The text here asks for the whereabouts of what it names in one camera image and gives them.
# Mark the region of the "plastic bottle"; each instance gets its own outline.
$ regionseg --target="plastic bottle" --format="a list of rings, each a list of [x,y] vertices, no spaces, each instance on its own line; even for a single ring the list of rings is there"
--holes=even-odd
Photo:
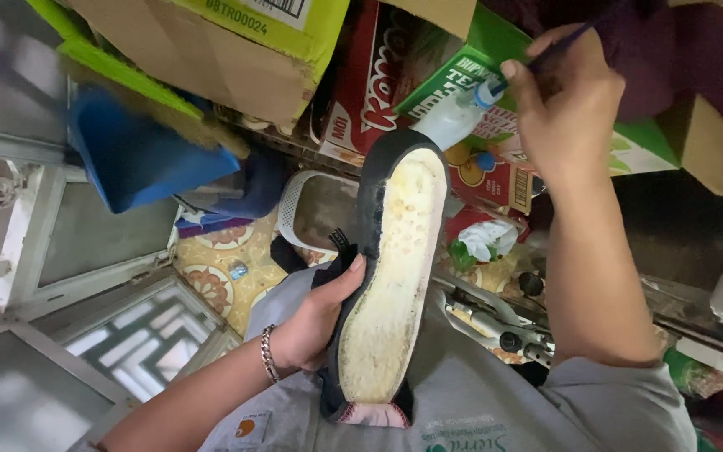
[[[445,151],[465,139],[487,110],[504,96],[503,92],[496,96],[490,94],[497,85],[497,79],[489,78],[473,89],[454,92],[438,102],[411,128],[426,135]]]

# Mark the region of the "right hand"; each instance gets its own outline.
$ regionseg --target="right hand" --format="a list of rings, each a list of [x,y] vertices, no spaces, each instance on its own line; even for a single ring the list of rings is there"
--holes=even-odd
[[[530,58],[577,30],[561,26],[537,38],[526,50]],[[501,71],[517,101],[520,141],[551,196],[610,177],[608,153],[624,79],[604,60],[601,39],[589,30],[548,61],[537,79],[516,60]],[[546,83],[546,78],[553,80]],[[544,98],[552,85],[557,92]]]

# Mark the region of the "left hand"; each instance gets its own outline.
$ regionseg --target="left hand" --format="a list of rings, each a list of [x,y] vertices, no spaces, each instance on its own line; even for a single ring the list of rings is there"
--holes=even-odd
[[[309,292],[292,318],[272,331],[270,351],[276,367],[319,368],[342,301],[361,285],[366,266],[365,257],[356,255],[346,272]]]

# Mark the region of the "shoe insole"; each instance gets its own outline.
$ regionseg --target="shoe insole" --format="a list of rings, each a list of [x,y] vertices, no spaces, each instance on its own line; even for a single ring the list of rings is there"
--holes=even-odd
[[[435,151],[415,149],[386,182],[375,273],[340,335],[339,381],[348,401],[388,403],[406,375],[442,222],[445,174]]]

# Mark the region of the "gray t-shirt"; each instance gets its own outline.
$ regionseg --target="gray t-shirt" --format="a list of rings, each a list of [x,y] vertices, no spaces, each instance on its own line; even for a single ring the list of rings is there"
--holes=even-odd
[[[251,311],[245,340],[289,318],[315,269],[288,277]],[[225,417],[201,452],[229,450],[690,451],[697,436],[668,366],[617,368],[573,358],[533,388],[481,345],[454,330],[427,300],[408,381],[408,429],[335,424],[320,416],[320,382],[298,372]]]

